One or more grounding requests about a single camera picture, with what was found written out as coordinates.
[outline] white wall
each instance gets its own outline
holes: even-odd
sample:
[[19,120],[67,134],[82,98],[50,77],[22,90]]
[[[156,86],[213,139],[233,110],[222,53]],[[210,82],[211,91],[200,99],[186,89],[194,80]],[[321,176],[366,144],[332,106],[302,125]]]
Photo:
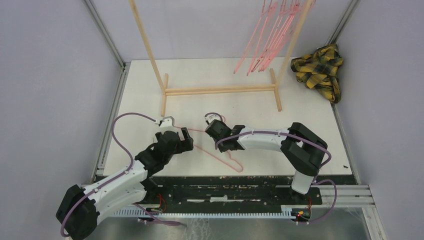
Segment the white wall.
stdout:
[[120,68],[81,0],[2,0],[0,31],[0,239],[62,239],[56,210],[90,177]]
[[424,1],[363,0],[338,41],[336,104],[390,240],[423,239]]
[[[148,59],[128,0],[93,2],[123,60]],[[322,47],[349,2],[317,0],[292,55],[305,55]],[[157,59],[239,58],[263,5],[262,0],[136,0],[135,3]]]

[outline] plaid cloth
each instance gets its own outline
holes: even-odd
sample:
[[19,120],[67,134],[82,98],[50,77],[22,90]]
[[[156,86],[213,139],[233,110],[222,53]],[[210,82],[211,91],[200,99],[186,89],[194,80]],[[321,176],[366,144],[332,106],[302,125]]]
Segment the plaid cloth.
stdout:
[[296,73],[299,83],[305,87],[316,89],[324,98],[336,104],[342,94],[337,78],[337,69],[343,64],[343,57],[339,55],[337,44],[317,49],[313,54],[291,60],[291,70]]

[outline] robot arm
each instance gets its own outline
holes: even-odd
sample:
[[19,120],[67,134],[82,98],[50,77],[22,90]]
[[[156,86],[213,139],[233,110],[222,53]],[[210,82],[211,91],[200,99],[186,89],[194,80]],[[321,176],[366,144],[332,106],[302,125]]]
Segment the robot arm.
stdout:
[[303,143],[300,146],[298,145],[300,140],[290,136],[308,140],[324,149],[328,146],[306,126],[294,122],[291,127],[282,129],[253,129],[244,125],[235,125],[233,129],[230,129],[215,115],[205,118],[208,124],[205,132],[213,138],[215,143],[230,136],[242,135],[220,142],[217,146],[219,151],[265,149],[281,152],[296,169],[291,188],[303,195],[308,193],[314,177],[318,175],[325,153],[310,144]]
[[174,154],[193,150],[193,139],[187,128],[181,128],[181,140],[171,116],[163,118],[158,124],[160,132],[155,134],[157,142],[141,151],[134,158],[130,169],[126,166],[99,182],[84,188],[74,185],[67,190],[56,213],[60,223],[63,223],[70,209],[85,197],[65,223],[65,230],[73,240],[86,238],[111,214],[142,201],[147,194],[145,185],[148,184],[149,177],[161,171]]

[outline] wooden clothes rack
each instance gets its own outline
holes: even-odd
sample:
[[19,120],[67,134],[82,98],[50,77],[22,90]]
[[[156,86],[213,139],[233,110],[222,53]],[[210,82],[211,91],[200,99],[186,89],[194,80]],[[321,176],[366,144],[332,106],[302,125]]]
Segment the wooden clothes rack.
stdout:
[[140,31],[141,38],[143,39],[144,47],[147,51],[148,58],[150,59],[151,66],[153,67],[154,74],[156,75],[157,82],[159,83],[160,90],[162,92],[162,104],[160,108],[160,115],[165,116],[165,110],[167,107],[168,96],[181,96],[181,95],[197,95],[197,94],[223,94],[223,93],[245,93],[245,92],[263,92],[272,91],[274,92],[275,102],[277,109],[281,112],[282,105],[280,100],[279,85],[283,78],[284,72],[289,66],[289,60],[292,55],[293,49],[295,48],[296,42],[301,33],[302,26],[308,15],[309,8],[314,0],[306,0],[306,5],[303,8],[297,25],[294,29],[293,36],[288,46],[287,53],[284,61],[279,70],[278,76],[276,77],[274,69],[269,70],[271,83],[270,84],[256,84],[256,85],[234,85],[234,86],[208,86],[208,87],[184,87],[184,88],[168,88],[169,76],[165,73],[164,82],[162,82],[161,74],[159,73],[158,66],[156,65],[155,57],[153,56],[152,49],[150,47],[149,39],[147,37],[145,28],[143,26],[142,19],[140,18],[139,11],[137,9],[135,0],[129,0],[132,13]]

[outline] white tabletop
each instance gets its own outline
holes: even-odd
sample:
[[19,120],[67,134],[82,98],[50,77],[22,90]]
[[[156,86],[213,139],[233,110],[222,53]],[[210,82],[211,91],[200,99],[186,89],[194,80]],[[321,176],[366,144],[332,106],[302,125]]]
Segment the white tabletop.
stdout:
[[[276,75],[283,59],[275,58],[270,66],[274,68]],[[236,58],[215,58],[157,60],[156,63],[162,78],[165,73],[169,74],[170,88],[271,83],[268,70],[251,73],[246,77],[249,59],[233,74],[237,61]],[[230,128],[234,125],[246,125],[255,129],[280,129],[290,127],[293,122],[300,122],[326,141],[332,154],[332,160],[321,169],[320,175],[352,174],[330,102],[317,91],[307,89],[303,83],[297,82],[290,69],[287,69],[279,92],[281,112],[277,111],[274,93],[264,91],[169,96],[165,115],[173,116],[176,126],[198,130],[206,128],[203,116],[208,112],[224,115]],[[162,93],[150,61],[132,61],[119,106],[119,115],[137,112],[154,119],[162,119],[161,101]],[[158,131],[157,125],[139,116],[125,116],[115,127],[116,137],[133,156],[150,145]],[[227,154],[215,150],[214,141],[207,134],[190,132],[190,135],[194,144],[239,168]],[[193,151],[175,155],[156,176],[291,176],[295,173],[295,169],[282,153],[250,149],[233,151],[231,154],[243,165],[243,172],[238,173],[195,148]],[[106,155],[103,174],[111,175],[128,162],[126,153],[112,141]]]

